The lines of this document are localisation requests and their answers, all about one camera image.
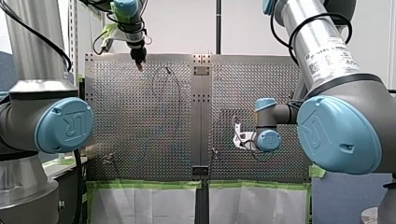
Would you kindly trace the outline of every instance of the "perforated metal panel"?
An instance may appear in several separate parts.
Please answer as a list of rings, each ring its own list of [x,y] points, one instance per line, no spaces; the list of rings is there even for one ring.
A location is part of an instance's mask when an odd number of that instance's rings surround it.
[[[128,54],[87,55],[86,100],[95,113],[90,179],[191,180],[193,165],[208,164],[211,179],[308,181],[295,126],[279,126],[283,144],[274,154],[233,145],[233,116],[253,131],[257,99],[289,100],[299,75],[291,60],[202,59],[149,55],[139,72]]]
[[[88,55],[90,179],[191,179],[191,58],[149,55],[139,72],[128,54]]]
[[[278,127],[283,143],[275,153],[252,154],[233,145],[233,116],[242,132],[255,130],[254,103],[274,97],[285,104],[294,91],[299,70],[288,57],[213,56],[212,129],[209,139],[211,179],[254,179],[306,182],[309,160],[300,147],[296,127]]]

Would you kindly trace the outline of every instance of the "gray robot arm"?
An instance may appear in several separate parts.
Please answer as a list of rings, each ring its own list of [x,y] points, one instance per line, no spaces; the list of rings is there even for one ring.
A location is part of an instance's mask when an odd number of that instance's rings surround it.
[[[356,1],[279,0],[264,1],[264,12],[274,14],[277,23],[292,35],[300,24],[328,10],[350,19],[355,6]],[[295,97],[304,103],[292,109],[288,120],[298,124],[308,158],[328,171],[396,173],[396,102],[379,77],[361,71],[339,34],[343,26],[337,18],[318,17],[300,27],[292,39],[302,72]],[[262,118],[275,124],[268,129],[276,132],[276,124],[284,123],[288,109],[280,109],[273,99],[258,102],[262,102],[256,106],[261,108],[259,122]],[[258,136],[263,133],[260,127],[257,131]],[[274,139],[272,133],[266,141],[273,143]]]
[[[147,29],[142,14],[145,10],[143,0],[81,0],[85,4],[92,5],[106,13],[109,20],[117,24],[118,29],[105,28],[104,34],[108,37],[102,45],[102,51],[109,51],[113,40],[125,41],[131,49],[131,57],[137,68],[142,71],[142,63],[146,61],[147,50],[145,48],[145,35]]]

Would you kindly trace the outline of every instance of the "green tape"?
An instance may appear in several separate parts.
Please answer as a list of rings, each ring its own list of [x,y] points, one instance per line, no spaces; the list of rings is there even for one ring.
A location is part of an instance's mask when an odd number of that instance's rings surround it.
[[[73,165],[73,164],[76,164],[76,160],[74,158],[64,159],[64,160],[61,160],[61,162],[59,162],[59,164],[61,164],[61,165]]]
[[[250,180],[211,180],[209,182],[211,189],[237,189],[242,187],[263,188],[263,189],[290,189],[290,190],[308,190],[310,184],[285,184],[267,181],[250,181]]]
[[[326,171],[317,165],[309,166],[309,176],[312,178],[323,178],[326,175]]]
[[[90,181],[87,183],[91,189],[199,189],[201,182],[157,182],[143,180],[111,180]]]
[[[102,30],[102,39],[107,39],[111,36],[111,34],[118,29],[118,25],[116,23],[106,24]]]
[[[82,195],[82,202],[85,203],[87,201],[88,201],[88,196],[87,196],[87,193],[85,193]]]

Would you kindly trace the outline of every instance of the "end effector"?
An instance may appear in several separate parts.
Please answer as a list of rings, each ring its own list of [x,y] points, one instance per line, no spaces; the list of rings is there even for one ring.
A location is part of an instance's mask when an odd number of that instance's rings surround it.
[[[131,57],[139,71],[146,61],[145,35],[147,30],[141,17],[142,4],[138,0],[114,0],[112,10],[117,18],[119,29],[125,33],[126,42],[131,49]]]
[[[106,25],[101,34],[106,37],[102,44],[102,52],[108,52],[114,40],[125,41],[131,49],[131,58],[139,71],[142,71],[142,63],[146,62],[147,56],[147,29],[142,18],[145,7],[139,0],[113,0],[110,6],[112,12],[107,13],[107,17],[115,23]]]

